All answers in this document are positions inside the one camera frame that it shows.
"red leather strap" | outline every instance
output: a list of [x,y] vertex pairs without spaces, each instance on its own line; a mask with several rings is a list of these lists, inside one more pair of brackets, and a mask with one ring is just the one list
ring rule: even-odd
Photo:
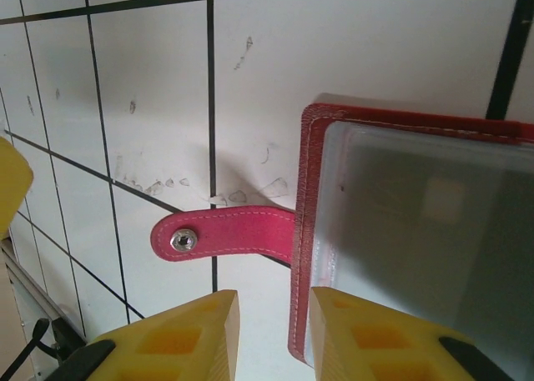
[[[157,223],[150,234],[155,253],[181,262],[224,254],[259,253],[291,263],[295,215],[281,208],[245,206],[176,213]],[[179,252],[170,240],[181,228],[193,230],[198,242]]]

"scuff mark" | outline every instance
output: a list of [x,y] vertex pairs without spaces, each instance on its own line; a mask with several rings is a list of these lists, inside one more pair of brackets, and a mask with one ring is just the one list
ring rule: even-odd
[[35,116],[35,113],[33,112],[32,99],[30,99],[29,95],[26,95],[26,98],[28,99],[28,107],[30,108],[30,112],[32,112],[32,115]]
[[150,185],[148,188],[144,190],[144,192],[150,196],[160,195],[161,193],[163,193],[163,191],[164,191],[164,183],[162,183],[161,181],[156,181],[155,183],[153,183],[152,185]]
[[267,148],[267,156],[265,157],[265,160],[261,162],[261,164],[266,164],[269,161],[269,156],[270,156],[270,150],[269,148]]
[[128,179],[124,177],[123,184],[128,185],[129,187],[132,187],[133,189],[137,189],[140,192],[143,192],[143,186],[136,183],[134,179]]
[[212,198],[209,198],[208,203],[214,204],[216,206],[228,206],[228,202],[223,195],[216,195]]
[[279,198],[281,196],[287,196],[290,193],[285,179],[279,177],[266,187],[260,189],[259,194],[266,198]]
[[247,203],[247,195],[241,190],[231,193],[228,199],[234,203]]
[[113,173],[113,178],[118,179],[120,177],[120,174],[123,171],[123,166],[124,166],[124,157],[119,154],[115,161],[115,172]]
[[238,63],[235,65],[234,70],[239,70],[241,68],[241,66],[244,63],[244,59],[247,56],[247,53],[249,52],[250,48],[252,48],[252,45],[254,45],[254,43],[252,42],[252,37],[248,37],[247,38],[247,47],[246,47],[246,49],[245,49],[245,51],[243,53],[243,56],[241,56],[239,58]]

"stitching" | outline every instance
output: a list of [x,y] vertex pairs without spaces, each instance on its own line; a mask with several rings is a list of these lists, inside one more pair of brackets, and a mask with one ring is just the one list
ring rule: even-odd
[[[355,119],[355,118],[341,118],[341,117],[334,117],[332,115],[330,116],[321,116],[321,117],[317,117],[317,118],[313,118],[311,121],[310,121],[310,125],[308,126],[308,138],[306,139],[306,146],[309,147],[310,145],[310,138],[311,138],[311,131],[313,129],[313,126],[314,126],[314,123],[317,121],[317,120],[320,120],[320,119],[324,119],[324,118],[332,118],[334,121],[336,119],[342,119],[343,121],[346,121],[346,122],[350,122],[350,123],[368,123],[368,124],[382,124],[382,125],[388,125],[388,126],[394,126],[394,127],[399,127],[399,128],[404,128],[404,129],[427,129],[427,130],[439,130],[439,131],[447,131],[447,132],[451,132],[451,133],[458,133],[458,134],[464,134],[464,135],[482,135],[482,136],[486,136],[486,137],[497,137],[497,138],[503,138],[503,139],[517,139],[517,138],[513,138],[513,137],[508,137],[508,136],[505,136],[505,135],[495,135],[495,134],[492,134],[492,133],[479,133],[477,131],[471,131],[471,130],[466,130],[466,129],[453,129],[453,128],[440,128],[440,127],[426,127],[426,126],[423,126],[423,125],[405,125],[405,124],[395,124],[395,123],[386,123],[386,122],[382,122],[382,121],[373,121],[373,120],[358,120],[358,119]],[[522,141],[526,141],[526,142],[532,142],[534,143],[534,139],[528,139],[528,138],[519,138],[521,139]],[[306,166],[305,166],[305,178],[304,178],[304,206],[302,207],[302,212],[303,212],[303,216],[304,216],[304,213],[306,213],[306,207],[307,207],[307,204],[308,204],[308,199],[307,199],[307,195],[308,195],[308,164],[309,164],[309,160],[310,160],[310,157],[309,157],[309,149],[306,149],[305,150],[305,153],[306,153],[306,158],[305,158],[305,163],[306,163]],[[300,236],[299,236],[299,256],[300,256],[300,247],[302,246],[302,239],[304,238],[304,227],[302,227],[302,225],[300,225]],[[296,297],[295,297],[295,302],[296,302],[296,314],[295,314],[295,321],[293,322],[293,335],[292,335],[292,343],[293,343],[293,349],[296,350],[297,349],[297,342],[296,342],[296,338],[297,338],[297,333],[296,333],[296,327],[297,327],[297,320],[298,320],[298,315],[297,313],[299,312],[299,308],[300,308],[300,294],[299,294],[299,291],[300,291],[300,266],[295,266],[296,267],[296,288],[297,288],[297,293],[296,293]]]
[[[215,215],[210,215],[210,216],[197,216],[197,217],[189,217],[189,218],[181,218],[180,215],[178,215],[177,218],[175,219],[175,221],[173,221],[173,219],[171,219],[170,221],[166,222],[162,226],[162,228],[158,231],[157,239],[158,239],[159,252],[163,256],[165,256],[166,258],[177,258],[177,257],[192,258],[192,257],[195,257],[195,256],[201,256],[201,255],[215,255],[217,253],[232,253],[232,252],[245,251],[245,250],[250,251],[251,249],[249,249],[249,248],[230,248],[230,249],[223,249],[223,250],[219,250],[219,251],[188,253],[188,255],[185,256],[182,253],[176,253],[175,255],[173,255],[173,254],[167,253],[165,251],[165,249],[162,249],[162,246],[163,246],[163,243],[162,243],[162,240],[161,240],[162,234],[169,227],[176,227],[177,225],[179,225],[181,223],[185,223],[187,221],[196,220],[196,219],[200,219],[200,218],[203,218],[203,219],[207,219],[207,218],[229,218],[229,217],[242,216],[242,215],[245,215],[245,214],[247,214],[247,215],[256,214],[256,215],[273,216],[273,217],[281,218],[281,219],[286,220],[286,221],[293,221],[293,219],[291,217],[286,217],[286,216],[283,216],[283,215],[280,215],[280,214],[267,213],[267,212],[239,212],[239,213],[231,213],[231,214],[230,213],[229,214],[215,214]],[[286,262],[289,262],[289,257],[288,256],[283,255],[282,253],[276,252],[274,250],[269,250],[269,249],[264,249],[264,248],[256,248],[256,249],[252,249],[252,250],[254,252],[257,252],[257,253],[273,253],[275,255],[275,257],[281,257],[281,258],[285,259]]]

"metal snap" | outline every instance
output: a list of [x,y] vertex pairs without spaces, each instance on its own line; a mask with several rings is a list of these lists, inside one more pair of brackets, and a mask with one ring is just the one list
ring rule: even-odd
[[198,242],[197,234],[191,229],[182,228],[173,233],[170,244],[179,252],[189,252],[193,250]]

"yellow object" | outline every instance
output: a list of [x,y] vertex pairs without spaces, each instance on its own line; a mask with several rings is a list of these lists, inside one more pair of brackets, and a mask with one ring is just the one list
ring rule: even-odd
[[102,339],[112,339],[116,347],[89,381],[234,380],[237,292],[212,293],[106,333],[97,341]]
[[332,288],[312,288],[310,324],[319,381],[473,381],[439,337],[457,331]]
[[8,231],[32,181],[28,162],[11,143],[0,137],[0,238]]

